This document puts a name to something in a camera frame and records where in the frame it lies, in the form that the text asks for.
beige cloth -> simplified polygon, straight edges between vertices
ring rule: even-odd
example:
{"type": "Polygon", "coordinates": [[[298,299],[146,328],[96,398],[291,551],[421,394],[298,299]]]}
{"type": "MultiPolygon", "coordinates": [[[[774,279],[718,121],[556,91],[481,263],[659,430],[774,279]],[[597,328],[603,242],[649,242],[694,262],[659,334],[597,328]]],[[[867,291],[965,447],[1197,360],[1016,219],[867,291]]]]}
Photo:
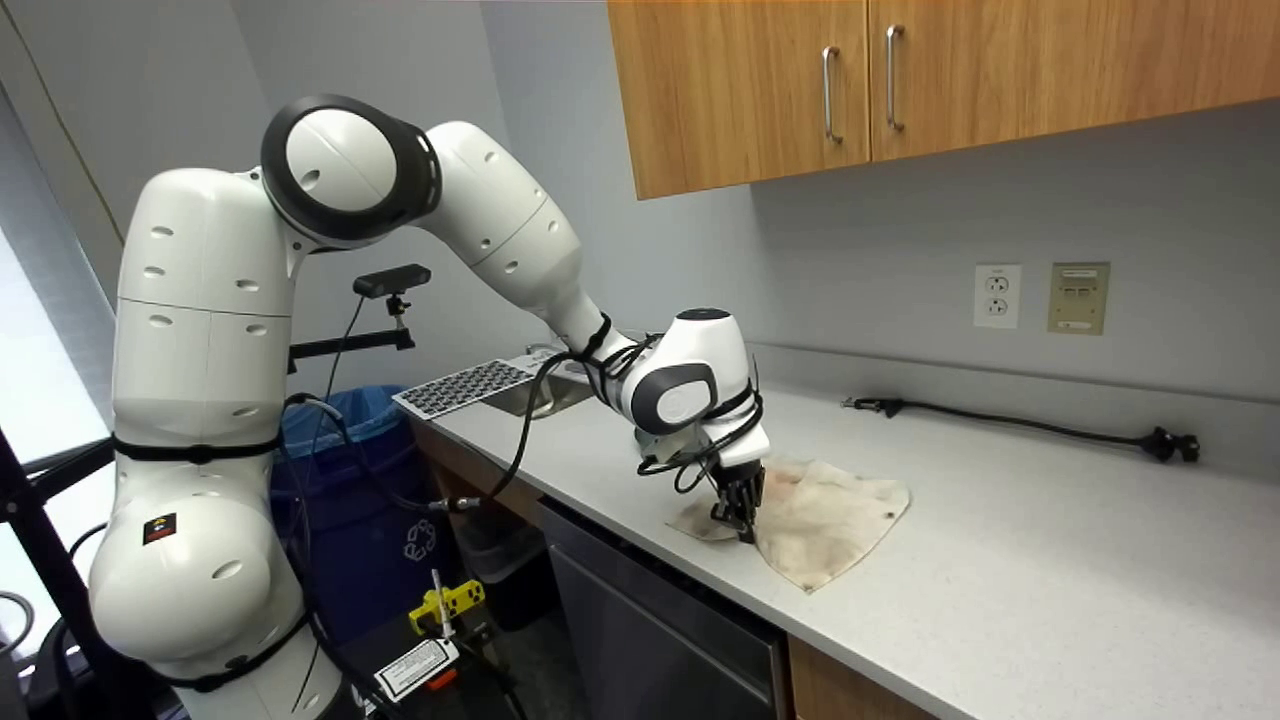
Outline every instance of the beige cloth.
{"type": "MultiPolygon", "coordinates": [[[[909,512],[911,492],[820,460],[766,460],[757,508],[757,549],[782,581],[814,593],[855,570],[909,512]]],[[[686,506],[671,530],[732,545],[732,530],[706,522],[710,500],[686,506]]]]}

white countertop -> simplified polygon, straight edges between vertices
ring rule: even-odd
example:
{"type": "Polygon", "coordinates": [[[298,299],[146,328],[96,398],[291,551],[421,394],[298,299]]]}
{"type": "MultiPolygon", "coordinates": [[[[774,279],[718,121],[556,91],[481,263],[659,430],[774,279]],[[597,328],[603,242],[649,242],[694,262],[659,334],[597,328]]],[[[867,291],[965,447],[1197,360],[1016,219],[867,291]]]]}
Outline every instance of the white countertop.
{"type": "MultiPolygon", "coordinates": [[[[676,533],[693,496],[634,476],[633,430],[603,406],[539,421],[524,479],[940,717],[1280,713],[1280,479],[883,421],[803,387],[763,400],[774,456],[911,487],[886,540],[813,596],[747,545],[676,533]]],[[[500,463],[514,447],[514,421],[482,406],[438,430],[500,463]]]]}

